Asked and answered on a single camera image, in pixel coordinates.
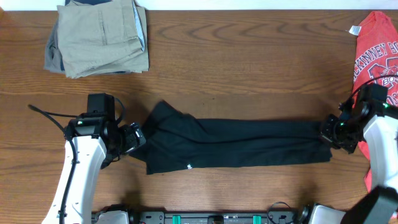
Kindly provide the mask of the black t-shirt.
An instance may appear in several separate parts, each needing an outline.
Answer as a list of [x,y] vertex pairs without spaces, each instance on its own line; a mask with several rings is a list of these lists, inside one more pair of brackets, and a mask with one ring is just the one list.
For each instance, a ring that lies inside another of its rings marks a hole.
[[147,174],[209,167],[328,162],[318,121],[197,119],[161,101],[142,126],[146,143],[130,155]]

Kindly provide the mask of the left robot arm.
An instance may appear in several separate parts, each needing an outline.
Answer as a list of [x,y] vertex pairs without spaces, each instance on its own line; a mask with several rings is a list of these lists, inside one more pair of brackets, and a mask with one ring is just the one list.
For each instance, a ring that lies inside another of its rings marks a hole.
[[44,223],[129,223],[126,208],[93,213],[93,198],[101,169],[146,143],[139,124],[120,126],[107,117],[77,117],[65,131],[65,161]]

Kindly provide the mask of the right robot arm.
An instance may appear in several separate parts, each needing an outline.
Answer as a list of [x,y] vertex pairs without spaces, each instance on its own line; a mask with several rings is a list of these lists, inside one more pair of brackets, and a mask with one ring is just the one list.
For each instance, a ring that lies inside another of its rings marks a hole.
[[368,145],[371,191],[337,223],[388,223],[397,211],[397,108],[380,100],[357,101],[349,119],[331,114],[320,126],[320,139],[352,153]]

